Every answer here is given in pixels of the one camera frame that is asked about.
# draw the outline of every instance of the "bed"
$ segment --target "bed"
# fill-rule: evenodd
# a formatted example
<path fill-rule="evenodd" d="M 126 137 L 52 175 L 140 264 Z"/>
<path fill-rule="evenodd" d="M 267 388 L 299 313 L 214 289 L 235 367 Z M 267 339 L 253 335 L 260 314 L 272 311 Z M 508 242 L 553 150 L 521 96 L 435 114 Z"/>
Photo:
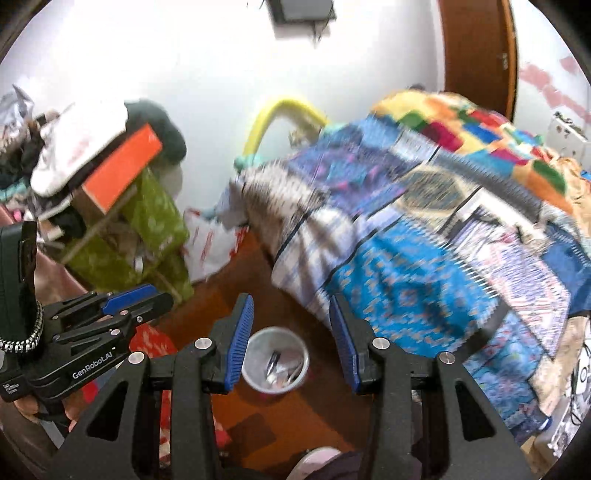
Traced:
<path fill-rule="evenodd" d="M 572 163 L 502 115 L 407 90 L 244 169 L 216 213 L 254 228 L 274 285 L 327 327 L 342 293 L 406 351 L 454 352 L 523 442 L 583 345 L 589 192 Z"/>

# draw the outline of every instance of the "blue patterned blanket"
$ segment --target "blue patterned blanket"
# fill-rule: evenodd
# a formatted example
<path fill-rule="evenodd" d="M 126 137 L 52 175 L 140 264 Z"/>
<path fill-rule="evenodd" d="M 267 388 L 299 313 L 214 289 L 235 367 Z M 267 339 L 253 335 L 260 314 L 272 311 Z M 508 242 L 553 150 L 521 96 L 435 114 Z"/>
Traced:
<path fill-rule="evenodd" d="M 453 351 L 521 442 L 573 370 L 591 262 L 570 218 L 483 165 L 370 116 L 243 171 L 217 212 L 327 326 L 339 292 L 406 351 Z"/>

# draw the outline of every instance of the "yellow pipe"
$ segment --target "yellow pipe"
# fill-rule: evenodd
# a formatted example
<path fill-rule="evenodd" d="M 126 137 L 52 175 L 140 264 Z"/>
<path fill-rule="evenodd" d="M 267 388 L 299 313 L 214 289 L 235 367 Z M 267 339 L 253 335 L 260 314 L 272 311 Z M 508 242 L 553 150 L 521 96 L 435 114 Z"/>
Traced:
<path fill-rule="evenodd" d="M 248 140 L 244 146 L 243 155 L 255 154 L 261 145 L 262 137 L 265 135 L 267 128 L 273 121 L 275 114 L 280 108 L 290 108 L 295 110 L 300 115 L 304 116 L 319 128 L 324 128 L 330 122 L 326 116 L 318 109 L 313 107 L 305 100 L 283 97 L 277 100 L 272 100 L 265 105 L 263 110 L 258 114 L 251 132 L 248 135 Z"/>

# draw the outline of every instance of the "brown floor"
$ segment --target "brown floor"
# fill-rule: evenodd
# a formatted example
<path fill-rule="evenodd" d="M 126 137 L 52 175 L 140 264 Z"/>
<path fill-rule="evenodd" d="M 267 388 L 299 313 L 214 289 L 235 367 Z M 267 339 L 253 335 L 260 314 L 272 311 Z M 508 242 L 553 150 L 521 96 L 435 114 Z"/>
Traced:
<path fill-rule="evenodd" d="M 209 333 L 238 294 L 255 302 L 253 332 L 280 325 L 301 336 L 310 350 L 306 383 L 281 397 L 260 394 L 240 380 L 227 397 L 215 395 L 213 413 L 233 439 L 230 460 L 283 480 L 302 452 L 319 446 L 361 449 L 368 433 L 371 399 L 345 384 L 331 333 L 289 295 L 271 285 L 271 267 L 249 234 L 221 272 L 195 288 L 195 296 L 159 328 L 177 347 Z"/>

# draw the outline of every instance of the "pink stain on wall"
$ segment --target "pink stain on wall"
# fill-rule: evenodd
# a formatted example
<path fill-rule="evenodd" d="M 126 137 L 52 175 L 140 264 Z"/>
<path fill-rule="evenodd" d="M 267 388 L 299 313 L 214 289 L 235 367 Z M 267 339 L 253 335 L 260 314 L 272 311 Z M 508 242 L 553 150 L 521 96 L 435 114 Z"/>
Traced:
<path fill-rule="evenodd" d="M 569 60 L 569 58 L 573 60 L 576 67 L 574 72 L 569 70 L 573 68 L 573 63 Z M 576 74 L 579 68 L 576 60 L 572 57 L 566 57 L 560 60 L 560 64 L 565 70 L 567 70 L 567 72 L 573 74 Z M 571 97 L 552 85 L 552 75 L 550 75 L 547 71 L 542 70 L 537 65 L 527 63 L 519 70 L 519 79 L 536 87 L 550 108 L 555 109 L 565 106 L 570 108 L 579 117 L 581 117 L 585 121 L 585 126 L 591 123 L 591 113 L 588 112 L 584 106 L 575 102 Z"/>
<path fill-rule="evenodd" d="M 579 64 L 574 59 L 574 57 L 565 57 L 560 60 L 560 64 L 564 70 L 571 73 L 572 75 L 577 75 L 580 71 Z"/>

